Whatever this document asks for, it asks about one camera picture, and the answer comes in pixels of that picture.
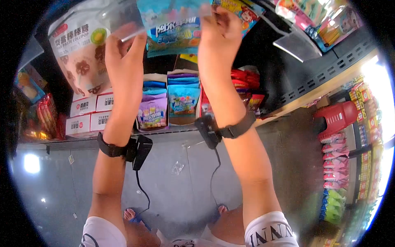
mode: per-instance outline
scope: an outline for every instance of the white shirt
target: white shirt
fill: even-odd
[[[282,212],[274,211],[254,219],[244,235],[249,247],[297,247],[291,227]],[[100,217],[89,217],[84,225],[80,247],[126,247],[122,232],[111,222]],[[177,240],[162,243],[161,247],[223,247],[205,239]]]

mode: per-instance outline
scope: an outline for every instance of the tile floor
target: tile floor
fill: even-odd
[[[312,132],[311,112],[298,109],[258,128],[271,160],[278,200],[297,234],[315,223],[322,199],[321,146]],[[154,146],[139,172],[141,186],[151,199],[143,218],[169,239],[198,236],[215,212],[210,194],[210,177],[218,164],[215,152],[204,143],[197,144],[202,141],[198,132],[151,137]],[[213,194],[218,203],[233,209],[241,204],[240,183],[223,143],[218,152],[222,166],[213,179]],[[38,173],[26,172],[26,154],[39,157]],[[75,160],[72,165],[70,154]],[[45,150],[18,150],[13,177],[31,220],[49,246],[80,244],[92,199],[96,156],[97,150],[51,151],[49,155]],[[178,175],[172,171],[177,161],[184,164]],[[138,190],[135,172],[127,166],[123,208],[146,208],[148,201]]]

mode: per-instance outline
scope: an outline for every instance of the wrist strap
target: wrist strap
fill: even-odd
[[[103,140],[103,136],[102,133],[99,132],[98,135],[98,143],[99,143],[99,148],[100,150],[106,154],[109,157],[119,157],[121,155],[126,155],[128,146],[126,145],[125,147],[118,147],[114,144],[107,144],[104,140]]]
[[[255,113],[248,111],[244,118],[235,125],[228,125],[225,128],[218,129],[222,137],[235,139],[247,132],[255,122]]]

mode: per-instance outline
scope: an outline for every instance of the purple candy bag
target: purple candy bag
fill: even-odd
[[[182,74],[167,75],[167,77],[170,79],[174,79],[174,78],[182,78],[182,77],[198,77],[198,75],[191,73],[182,73]]]
[[[141,102],[156,100],[160,98],[167,98],[167,93],[164,92],[163,94],[157,94],[157,95],[143,94],[143,99],[141,100]]]
[[[137,115],[140,129],[166,127],[166,111],[167,97],[141,102]]]

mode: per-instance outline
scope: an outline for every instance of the white cardboard box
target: white cardboard box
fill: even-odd
[[[96,104],[96,112],[100,111],[111,111],[114,105],[114,95],[105,94],[98,96],[98,101]]]
[[[89,138],[97,135],[97,133],[90,132],[90,117],[91,115],[88,114],[67,119],[66,135],[75,138]]]
[[[71,104],[70,117],[96,112],[97,96],[77,100]]]
[[[103,91],[101,94],[99,94],[99,95],[111,94],[111,93],[113,93],[113,88],[112,88],[112,87],[110,87],[109,89],[104,90],[104,91]],[[77,101],[77,100],[85,99],[85,98],[87,98],[87,97],[83,96],[82,94],[76,94],[75,92],[74,92],[74,94],[73,94],[73,102],[74,102],[74,101]]]
[[[90,131],[104,130],[107,124],[108,118],[111,115],[111,111],[94,113],[90,117]]]

